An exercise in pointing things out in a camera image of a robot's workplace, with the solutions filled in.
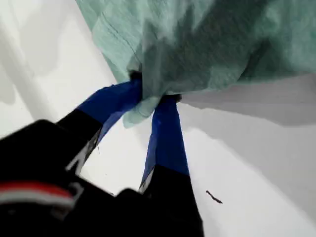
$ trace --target green cloth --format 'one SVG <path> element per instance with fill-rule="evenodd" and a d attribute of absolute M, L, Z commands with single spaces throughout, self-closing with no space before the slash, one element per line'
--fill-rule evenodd
<path fill-rule="evenodd" d="M 316 0 L 77 0 L 118 82 L 143 72 L 143 101 L 315 72 Z"/>

